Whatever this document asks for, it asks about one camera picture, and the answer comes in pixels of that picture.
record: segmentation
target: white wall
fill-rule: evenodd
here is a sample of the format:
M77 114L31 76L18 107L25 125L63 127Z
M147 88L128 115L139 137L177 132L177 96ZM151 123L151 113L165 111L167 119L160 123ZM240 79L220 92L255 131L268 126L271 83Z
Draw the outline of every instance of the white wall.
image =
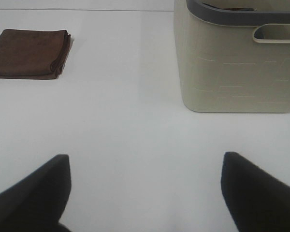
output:
M174 0L0 0L8 9L109 9L172 11Z

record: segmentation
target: basket handle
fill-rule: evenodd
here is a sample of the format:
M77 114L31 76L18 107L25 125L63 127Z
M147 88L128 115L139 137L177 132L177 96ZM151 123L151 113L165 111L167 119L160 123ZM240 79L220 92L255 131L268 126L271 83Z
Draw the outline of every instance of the basket handle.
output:
M254 29L252 38L260 44L290 44L290 24L264 24Z

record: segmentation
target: brown towel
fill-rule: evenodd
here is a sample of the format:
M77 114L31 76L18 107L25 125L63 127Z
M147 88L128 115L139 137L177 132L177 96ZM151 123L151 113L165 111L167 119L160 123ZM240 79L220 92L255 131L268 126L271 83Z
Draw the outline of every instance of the brown towel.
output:
M0 78L57 78L70 49L70 37L66 30L4 30L0 36Z

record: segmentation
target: beige plastic bin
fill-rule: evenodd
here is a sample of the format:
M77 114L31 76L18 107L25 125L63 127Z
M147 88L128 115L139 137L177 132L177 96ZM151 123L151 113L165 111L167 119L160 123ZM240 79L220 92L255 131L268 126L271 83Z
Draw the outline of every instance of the beige plastic bin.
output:
M290 0L175 0L174 33L187 108L290 112Z

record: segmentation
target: white table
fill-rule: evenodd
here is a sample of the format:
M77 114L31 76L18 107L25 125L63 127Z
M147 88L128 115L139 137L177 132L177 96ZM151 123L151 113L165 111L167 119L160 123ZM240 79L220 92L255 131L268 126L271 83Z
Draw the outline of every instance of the white table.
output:
M0 79L0 192L69 154L73 232L236 232L226 151L290 185L290 114L205 114L182 103L172 12L0 10L3 29L67 29L64 72Z

